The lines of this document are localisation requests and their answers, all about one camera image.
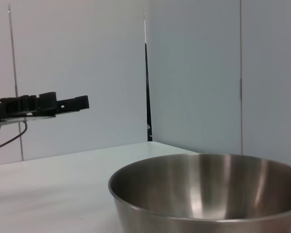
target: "bowl rim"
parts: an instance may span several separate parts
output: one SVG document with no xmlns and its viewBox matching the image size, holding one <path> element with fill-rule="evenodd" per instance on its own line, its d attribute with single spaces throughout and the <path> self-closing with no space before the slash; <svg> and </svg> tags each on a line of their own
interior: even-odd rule
<svg viewBox="0 0 291 233">
<path fill-rule="evenodd" d="M 238 154 L 220 154 L 220 153 L 181 153 L 181 154 L 169 154 L 169 155 L 163 155 L 163 156 L 156 156 L 156 157 L 151 157 L 151 158 L 147 158 L 147 159 L 143 159 L 131 164 L 128 164 L 124 167 L 122 167 L 121 169 L 119 169 L 118 171 L 116 171 L 109 179 L 108 181 L 108 189 L 109 192 L 112 194 L 112 196 L 119 201 L 120 203 L 127 205 L 128 207 L 135 209 L 137 211 L 141 211 L 143 213 L 147 213 L 156 217 L 163 217 L 163 218 L 167 218 L 167 219 L 172 219 L 172 220 L 187 220 L 187 221 L 198 221 L 198 222 L 204 222 L 204 223 L 231 223 L 231 222 L 238 222 L 238 223 L 248 223 L 248 222 L 257 222 L 257 221 L 266 221 L 266 220 L 274 220 L 277 218 L 284 218 L 284 217 L 288 217 L 291 216 L 291 210 L 279 213 L 279 214 L 275 214 L 275 215 L 269 215 L 269 216 L 263 216 L 263 217 L 255 217 L 255 218 L 239 218 L 239 219 L 205 219 L 205 218 L 193 218 L 193 217 L 176 217 L 176 216 L 170 216 L 170 215 L 166 215 L 166 214 L 160 214 L 160 213 L 155 213 L 151 210 L 147 210 L 141 207 L 138 207 L 136 205 L 133 205 L 125 200 L 123 200 L 122 198 L 120 198 L 117 194 L 115 194 L 111 188 L 111 183 L 113 181 L 113 179 L 115 178 L 115 176 L 117 176 L 118 173 L 120 173 L 122 170 L 133 166 L 134 164 L 137 163 L 141 163 L 143 161 L 146 160 L 154 160 L 157 158 L 161 158 L 161 157 L 165 157 L 165 156 L 180 156 L 180 155 L 185 155 L 185 156 L 196 156 L 196 155 L 221 155 L 221 156 L 241 156 L 241 157 L 250 157 L 250 158 L 254 158 L 254 159 L 259 159 L 262 161 L 267 161 L 267 162 L 272 162 L 278 165 L 282 165 L 285 166 L 289 169 L 291 169 L 291 166 L 282 162 L 278 162 L 278 161 L 274 161 L 274 160 L 270 160 L 270 159 L 265 159 L 265 158 L 258 158 L 258 157 L 254 157 L 254 156 L 248 156 L 248 155 L 238 155 Z"/>
</svg>

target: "stainless steel bowl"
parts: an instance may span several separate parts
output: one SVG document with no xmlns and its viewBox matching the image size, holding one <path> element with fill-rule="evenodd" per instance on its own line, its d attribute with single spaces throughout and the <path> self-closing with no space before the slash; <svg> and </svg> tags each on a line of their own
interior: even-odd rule
<svg viewBox="0 0 291 233">
<path fill-rule="evenodd" d="M 156 157 L 117 171 L 109 190 L 125 233 L 291 233 L 291 166 L 270 160 Z"/>
</svg>

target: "table surface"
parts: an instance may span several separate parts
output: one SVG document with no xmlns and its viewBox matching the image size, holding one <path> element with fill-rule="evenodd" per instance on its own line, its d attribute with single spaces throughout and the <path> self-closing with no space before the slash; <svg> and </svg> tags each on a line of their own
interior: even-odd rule
<svg viewBox="0 0 291 233">
<path fill-rule="evenodd" d="M 146 158 L 190 153 L 157 142 L 0 166 L 0 233 L 122 233 L 108 180 Z"/>
</svg>

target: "cable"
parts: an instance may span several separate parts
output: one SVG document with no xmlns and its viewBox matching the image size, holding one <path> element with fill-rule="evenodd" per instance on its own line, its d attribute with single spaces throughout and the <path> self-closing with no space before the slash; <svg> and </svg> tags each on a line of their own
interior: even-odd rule
<svg viewBox="0 0 291 233">
<path fill-rule="evenodd" d="M 23 123 L 25 124 L 25 129 L 24 129 L 24 131 L 21 132 L 21 133 L 20 133 L 19 135 L 17 135 L 16 137 L 13 137 L 11 140 L 9 140 L 9 141 L 7 141 L 7 142 L 1 144 L 1 145 L 0 145 L 0 148 L 6 146 L 6 145 L 8 145 L 9 143 L 13 142 L 14 140 L 18 139 L 19 137 L 21 137 L 21 136 L 22 136 L 22 135 L 27 131 L 27 129 L 28 129 L 27 122 L 24 121 Z"/>
</svg>

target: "robotic arm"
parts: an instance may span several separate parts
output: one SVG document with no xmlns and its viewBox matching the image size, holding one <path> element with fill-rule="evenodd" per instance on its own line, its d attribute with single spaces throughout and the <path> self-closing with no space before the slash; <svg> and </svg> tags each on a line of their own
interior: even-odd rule
<svg viewBox="0 0 291 233">
<path fill-rule="evenodd" d="M 0 128 L 3 125 L 24 122 L 25 130 L 18 136 L 0 145 L 0 148 L 22 136 L 28 120 L 53 118 L 58 114 L 78 112 L 89 108 L 87 96 L 57 100 L 55 92 L 37 96 L 21 96 L 0 99 Z"/>
</svg>

